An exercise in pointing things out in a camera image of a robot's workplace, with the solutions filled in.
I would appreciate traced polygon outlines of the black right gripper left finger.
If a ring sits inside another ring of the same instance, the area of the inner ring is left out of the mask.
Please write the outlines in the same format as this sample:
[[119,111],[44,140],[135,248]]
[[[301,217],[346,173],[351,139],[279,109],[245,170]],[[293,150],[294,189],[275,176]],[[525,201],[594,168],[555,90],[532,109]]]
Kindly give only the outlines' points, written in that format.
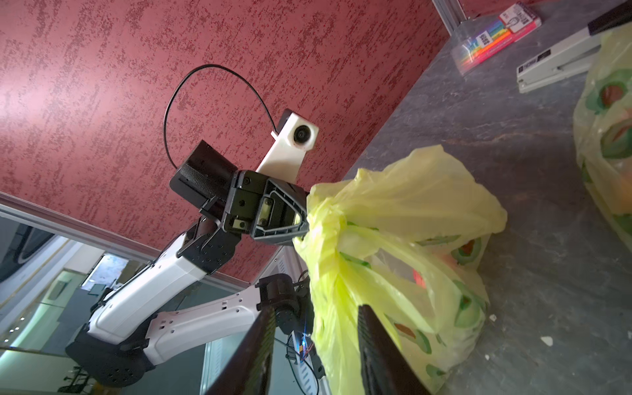
[[274,310],[265,308],[206,395],[268,394],[275,332]]

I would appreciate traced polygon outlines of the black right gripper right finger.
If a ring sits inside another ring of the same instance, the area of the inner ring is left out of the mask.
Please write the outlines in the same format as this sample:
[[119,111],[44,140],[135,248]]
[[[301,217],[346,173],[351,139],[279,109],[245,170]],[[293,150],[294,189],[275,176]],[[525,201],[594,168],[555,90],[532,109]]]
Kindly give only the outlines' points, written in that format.
[[368,304],[359,307],[357,332],[366,394],[430,394]]

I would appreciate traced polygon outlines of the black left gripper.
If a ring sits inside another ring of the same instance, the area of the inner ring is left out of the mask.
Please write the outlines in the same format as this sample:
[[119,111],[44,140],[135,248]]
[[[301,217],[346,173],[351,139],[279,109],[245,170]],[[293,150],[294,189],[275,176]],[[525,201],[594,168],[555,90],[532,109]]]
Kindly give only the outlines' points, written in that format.
[[255,171],[242,171],[205,141],[194,148],[170,181],[170,188],[230,233],[249,233],[265,245],[292,245],[304,237],[308,194],[301,187]]

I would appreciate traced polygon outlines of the green avocado plastic bag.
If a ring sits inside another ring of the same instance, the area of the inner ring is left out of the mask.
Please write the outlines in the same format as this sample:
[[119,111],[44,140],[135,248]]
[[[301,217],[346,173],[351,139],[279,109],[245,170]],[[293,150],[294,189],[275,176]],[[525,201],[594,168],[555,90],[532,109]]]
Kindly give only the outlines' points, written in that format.
[[631,24],[603,36],[574,110],[573,129],[584,186],[630,246]]

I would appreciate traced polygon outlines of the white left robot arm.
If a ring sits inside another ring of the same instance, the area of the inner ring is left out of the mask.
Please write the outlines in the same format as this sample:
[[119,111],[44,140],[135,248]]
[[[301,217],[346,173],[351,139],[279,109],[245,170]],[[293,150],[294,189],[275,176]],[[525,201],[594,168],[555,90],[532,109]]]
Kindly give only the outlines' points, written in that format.
[[263,322],[286,334],[309,332],[314,311],[308,283],[284,273],[222,300],[165,310],[185,288],[228,263],[244,237],[281,246],[305,235],[307,194],[296,177],[309,148],[278,138],[258,169],[244,171],[200,142],[170,182],[200,218],[92,306],[90,319],[67,344],[67,355],[98,383],[123,388],[182,352]]

